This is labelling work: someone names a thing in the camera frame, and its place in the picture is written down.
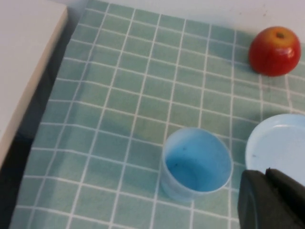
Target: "table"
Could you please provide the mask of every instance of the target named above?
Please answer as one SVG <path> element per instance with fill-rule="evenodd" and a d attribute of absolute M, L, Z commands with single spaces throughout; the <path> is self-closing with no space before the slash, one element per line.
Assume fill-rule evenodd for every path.
<path fill-rule="evenodd" d="M 262 120 L 305 113 L 305 57 L 268 78 L 251 35 L 90 0 L 32 146 L 11 229 L 237 229 L 247 138 Z M 221 190 L 192 203 L 160 189 L 168 135 L 207 129 L 232 152 Z"/>

